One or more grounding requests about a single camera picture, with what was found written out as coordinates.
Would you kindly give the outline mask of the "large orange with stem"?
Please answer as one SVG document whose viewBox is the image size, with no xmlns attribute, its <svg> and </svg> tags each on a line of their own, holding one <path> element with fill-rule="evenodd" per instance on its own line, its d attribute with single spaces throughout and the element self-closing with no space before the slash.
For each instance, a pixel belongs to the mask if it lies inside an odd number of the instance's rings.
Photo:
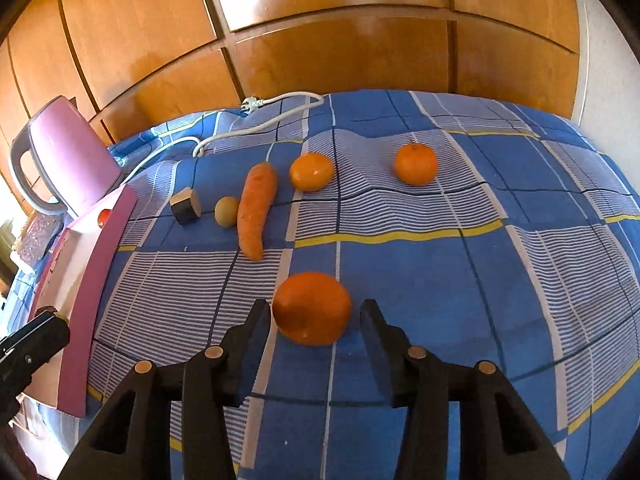
<svg viewBox="0 0 640 480">
<path fill-rule="evenodd" d="M 329 346 L 345 333 L 352 317 L 347 289 L 332 276 L 303 272 L 276 290 L 272 315 L 283 336 L 309 347 Z"/>
</svg>

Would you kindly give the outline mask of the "red tomato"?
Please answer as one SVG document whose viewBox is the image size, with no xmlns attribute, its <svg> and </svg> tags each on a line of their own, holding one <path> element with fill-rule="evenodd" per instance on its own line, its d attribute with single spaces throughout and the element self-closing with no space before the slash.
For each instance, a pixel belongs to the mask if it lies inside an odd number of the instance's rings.
<svg viewBox="0 0 640 480">
<path fill-rule="evenodd" d="M 100 211 L 98 215 L 98 226 L 100 229 L 103 229 L 106 225 L 108 218 L 110 218 L 111 212 L 111 209 L 103 209 Z"/>
</svg>

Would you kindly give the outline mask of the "yellow-green round fruit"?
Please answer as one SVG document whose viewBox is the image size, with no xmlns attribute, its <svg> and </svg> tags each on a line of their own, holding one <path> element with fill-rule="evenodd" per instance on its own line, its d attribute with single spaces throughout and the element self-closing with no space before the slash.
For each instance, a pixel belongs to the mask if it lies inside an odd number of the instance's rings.
<svg viewBox="0 0 640 480">
<path fill-rule="evenodd" d="M 239 200 L 233 196 L 224 196 L 215 205 L 214 218 L 218 226 L 224 229 L 235 226 L 238 218 Z"/>
</svg>

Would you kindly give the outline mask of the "small cut yam piece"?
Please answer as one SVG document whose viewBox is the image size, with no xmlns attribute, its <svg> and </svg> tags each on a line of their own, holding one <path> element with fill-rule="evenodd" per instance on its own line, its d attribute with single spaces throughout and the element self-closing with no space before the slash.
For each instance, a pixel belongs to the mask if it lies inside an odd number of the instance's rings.
<svg viewBox="0 0 640 480">
<path fill-rule="evenodd" d="M 189 188 L 188 186 L 171 196 L 169 206 L 171 213 L 180 226 L 186 226 L 198 221 L 202 215 L 198 193 L 194 188 Z"/>
</svg>

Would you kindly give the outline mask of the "orange carrot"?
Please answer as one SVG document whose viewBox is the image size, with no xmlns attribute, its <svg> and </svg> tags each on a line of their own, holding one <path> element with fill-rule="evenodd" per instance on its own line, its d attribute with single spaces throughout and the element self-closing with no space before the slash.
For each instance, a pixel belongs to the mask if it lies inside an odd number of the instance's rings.
<svg viewBox="0 0 640 480">
<path fill-rule="evenodd" d="M 262 232 L 277 194 L 278 177 L 270 162 L 261 162 L 248 172 L 238 208 L 236 230 L 239 248 L 250 261 L 264 255 Z"/>
</svg>

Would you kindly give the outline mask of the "orange tangerine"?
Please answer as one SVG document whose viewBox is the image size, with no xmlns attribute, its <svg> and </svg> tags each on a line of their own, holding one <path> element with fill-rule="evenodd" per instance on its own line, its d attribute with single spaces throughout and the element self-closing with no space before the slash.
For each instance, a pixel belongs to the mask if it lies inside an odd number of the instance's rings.
<svg viewBox="0 0 640 480">
<path fill-rule="evenodd" d="M 438 159 L 427 145 L 411 142 L 400 148 L 394 159 L 393 170 L 401 182 L 411 186 L 430 184 L 437 176 Z"/>
</svg>

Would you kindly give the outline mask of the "yellow-orange tangerine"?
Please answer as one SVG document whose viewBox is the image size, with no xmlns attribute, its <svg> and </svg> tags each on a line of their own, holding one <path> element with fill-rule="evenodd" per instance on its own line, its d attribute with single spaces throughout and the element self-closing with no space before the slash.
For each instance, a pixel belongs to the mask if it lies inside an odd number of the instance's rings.
<svg viewBox="0 0 640 480">
<path fill-rule="evenodd" d="M 320 153 L 303 154 L 294 160 L 288 175 L 297 191 L 318 192 L 332 181 L 334 163 Z"/>
</svg>

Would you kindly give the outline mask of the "pink rimmed white tray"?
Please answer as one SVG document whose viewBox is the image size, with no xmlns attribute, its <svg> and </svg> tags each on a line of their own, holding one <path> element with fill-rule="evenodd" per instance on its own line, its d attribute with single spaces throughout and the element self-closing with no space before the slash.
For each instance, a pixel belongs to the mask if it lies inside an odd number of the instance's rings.
<svg viewBox="0 0 640 480">
<path fill-rule="evenodd" d="M 86 416 L 88 366 L 102 290 L 122 233 L 137 203 L 123 185 L 70 222 L 61 233 L 37 286 L 32 310 L 52 306 L 70 328 L 70 342 L 32 376 L 25 393 L 77 418 Z M 103 229 L 98 215 L 111 209 Z"/>
</svg>

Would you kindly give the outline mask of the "silver tissue box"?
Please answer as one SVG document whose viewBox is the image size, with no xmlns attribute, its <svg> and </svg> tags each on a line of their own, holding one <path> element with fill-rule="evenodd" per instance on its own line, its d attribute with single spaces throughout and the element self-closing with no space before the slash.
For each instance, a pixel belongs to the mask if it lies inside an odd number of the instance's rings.
<svg viewBox="0 0 640 480">
<path fill-rule="evenodd" d="M 35 265 L 44 257 L 63 226 L 62 216 L 49 216 L 34 211 L 17 237 L 10 252 L 10 259 L 27 274 L 35 272 Z"/>
</svg>

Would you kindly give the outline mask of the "blue plaid tablecloth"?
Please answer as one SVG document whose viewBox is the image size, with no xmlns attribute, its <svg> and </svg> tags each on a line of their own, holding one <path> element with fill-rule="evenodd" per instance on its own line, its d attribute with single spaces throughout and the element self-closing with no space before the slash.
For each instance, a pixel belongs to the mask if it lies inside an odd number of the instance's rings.
<svg viewBox="0 0 640 480">
<path fill-rule="evenodd" d="M 397 151 L 432 148 L 436 178 L 401 182 Z M 639 195 L 570 122 L 451 94 L 330 94 L 249 115 L 191 114 L 116 144 L 138 201 L 92 335 L 87 412 L 134 363 L 181 362 L 244 321 L 291 275 L 337 278 L 409 340 L 508 376 L 575 479 L 603 479 L 639 426 Z M 320 153 L 332 181 L 297 191 L 294 160 Z M 214 208 L 270 162 L 277 194 L 250 261 Z M 180 226 L 171 196 L 198 193 Z"/>
</svg>

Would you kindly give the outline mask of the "pink electric kettle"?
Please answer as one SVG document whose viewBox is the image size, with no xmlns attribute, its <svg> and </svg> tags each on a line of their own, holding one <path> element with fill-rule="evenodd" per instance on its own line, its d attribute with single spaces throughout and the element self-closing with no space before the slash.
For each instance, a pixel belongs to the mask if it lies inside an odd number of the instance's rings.
<svg viewBox="0 0 640 480">
<path fill-rule="evenodd" d="M 28 184 L 22 157 L 32 156 L 41 180 L 51 192 L 47 202 Z M 48 216 L 79 218 L 124 180 L 122 167 L 77 109 L 56 96 L 26 122 L 12 141 L 12 179 L 27 203 Z"/>
</svg>

